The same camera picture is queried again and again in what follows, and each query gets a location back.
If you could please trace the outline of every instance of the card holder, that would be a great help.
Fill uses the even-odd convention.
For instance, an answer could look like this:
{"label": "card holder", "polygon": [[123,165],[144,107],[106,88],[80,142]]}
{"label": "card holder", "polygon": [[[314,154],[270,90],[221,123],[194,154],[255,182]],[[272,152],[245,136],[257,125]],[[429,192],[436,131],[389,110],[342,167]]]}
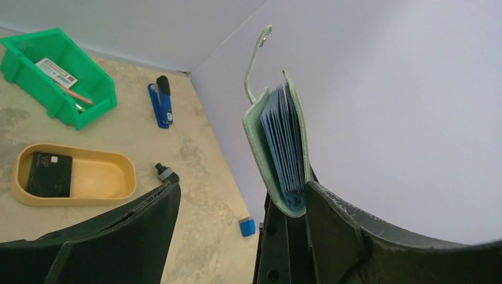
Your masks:
{"label": "card holder", "polygon": [[287,70],[285,83],[256,99],[249,90],[249,78],[258,50],[271,33],[268,25],[256,42],[244,80],[252,106],[242,119],[249,146],[272,202],[287,216],[305,214],[304,187],[312,180],[307,133],[301,102]]}

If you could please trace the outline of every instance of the green wallet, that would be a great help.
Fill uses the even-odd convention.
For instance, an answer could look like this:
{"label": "green wallet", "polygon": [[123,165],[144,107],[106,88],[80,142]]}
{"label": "green wallet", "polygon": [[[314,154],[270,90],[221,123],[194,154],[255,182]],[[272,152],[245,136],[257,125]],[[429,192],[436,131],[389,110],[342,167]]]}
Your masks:
{"label": "green wallet", "polygon": [[[258,50],[263,46],[267,36],[272,32],[272,26],[267,25],[267,27],[262,31],[258,41],[256,42],[256,47],[253,52],[253,56],[251,58],[251,62],[249,63],[249,68],[246,72],[246,78],[244,80],[244,88],[247,93],[247,97],[251,102],[252,106],[247,110],[242,118],[242,123],[244,126],[244,131],[246,132],[247,140],[249,142],[249,146],[251,147],[251,151],[256,160],[256,164],[262,175],[263,182],[267,188],[268,194],[271,197],[272,202],[281,210],[285,215],[293,218],[301,217],[305,214],[305,206],[301,208],[296,208],[292,210],[289,208],[282,192],[279,184],[279,177],[276,171],[276,167],[274,166],[274,161],[271,154],[271,149],[269,147],[269,143],[267,141],[267,137],[265,134],[264,127],[261,121],[261,115],[265,108],[265,105],[268,102],[270,97],[269,88],[265,88],[263,94],[256,99],[251,91],[249,90],[249,78],[251,75],[251,71],[253,70],[253,66],[255,64],[256,55]],[[307,132],[305,130],[305,120],[303,117],[303,111],[300,103],[300,98],[298,97],[298,92],[291,78],[291,75],[287,70],[283,70],[284,78],[286,80],[286,86],[289,86],[289,93],[291,94],[291,98],[294,104],[294,108],[296,109],[298,115],[298,124],[300,126],[300,137],[301,137],[301,149],[303,154],[303,169],[305,174],[305,184],[312,180],[312,174],[310,171],[310,161],[308,158],[308,147],[307,147]]]}

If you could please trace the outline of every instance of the white backdrop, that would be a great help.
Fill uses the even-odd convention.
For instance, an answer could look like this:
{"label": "white backdrop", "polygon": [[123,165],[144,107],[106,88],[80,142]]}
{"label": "white backdrop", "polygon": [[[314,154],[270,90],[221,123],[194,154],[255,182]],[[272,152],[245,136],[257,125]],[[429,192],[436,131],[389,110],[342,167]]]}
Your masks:
{"label": "white backdrop", "polygon": [[502,238],[502,3],[276,0],[256,11],[192,81],[258,222],[265,188],[241,125],[243,79],[269,23],[254,93],[290,70],[325,187],[417,233]]}
{"label": "white backdrop", "polygon": [[193,71],[265,0],[0,0],[0,28],[63,28],[104,56]]}

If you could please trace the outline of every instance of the screw hole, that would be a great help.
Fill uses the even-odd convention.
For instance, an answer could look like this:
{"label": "screw hole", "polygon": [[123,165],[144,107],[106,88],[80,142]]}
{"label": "screw hole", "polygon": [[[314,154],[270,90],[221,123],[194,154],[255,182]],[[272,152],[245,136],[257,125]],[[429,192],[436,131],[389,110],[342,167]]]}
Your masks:
{"label": "screw hole", "polygon": [[275,232],[277,232],[277,228],[275,228],[274,224],[267,224],[266,228],[265,228],[265,231],[269,235],[275,235]]}
{"label": "screw hole", "polygon": [[277,270],[270,270],[267,273],[267,279],[270,282],[276,282],[277,280],[279,280],[279,272]]}

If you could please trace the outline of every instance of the black card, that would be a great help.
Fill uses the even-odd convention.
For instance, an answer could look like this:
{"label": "black card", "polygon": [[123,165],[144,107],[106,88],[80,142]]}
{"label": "black card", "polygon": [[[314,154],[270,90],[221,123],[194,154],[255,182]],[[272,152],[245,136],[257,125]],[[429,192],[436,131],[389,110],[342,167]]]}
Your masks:
{"label": "black card", "polygon": [[70,197],[72,158],[35,152],[26,191],[39,197]]}

